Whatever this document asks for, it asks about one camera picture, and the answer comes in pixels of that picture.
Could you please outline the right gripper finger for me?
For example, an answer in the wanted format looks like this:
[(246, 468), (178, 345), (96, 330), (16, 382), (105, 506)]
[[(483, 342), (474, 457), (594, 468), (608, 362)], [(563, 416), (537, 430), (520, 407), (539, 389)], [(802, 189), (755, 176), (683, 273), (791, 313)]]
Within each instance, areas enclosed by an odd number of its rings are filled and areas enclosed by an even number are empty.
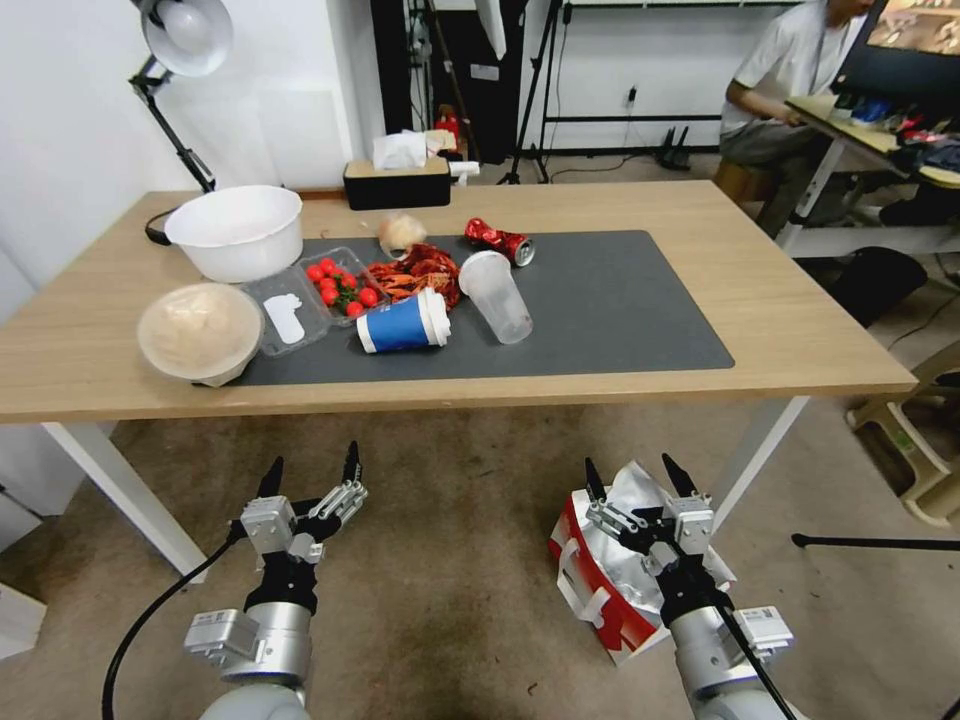
[(696, 486), (687, 471), (666, 452), (661, 454), (661, 459), (676, 495), (684, 498), (694, 497)]
[(584, 459), (587, 519), (608, 537), (620, 542), (639, 533), (639, 519), (608, 502), (605, 486), (591, 458)]

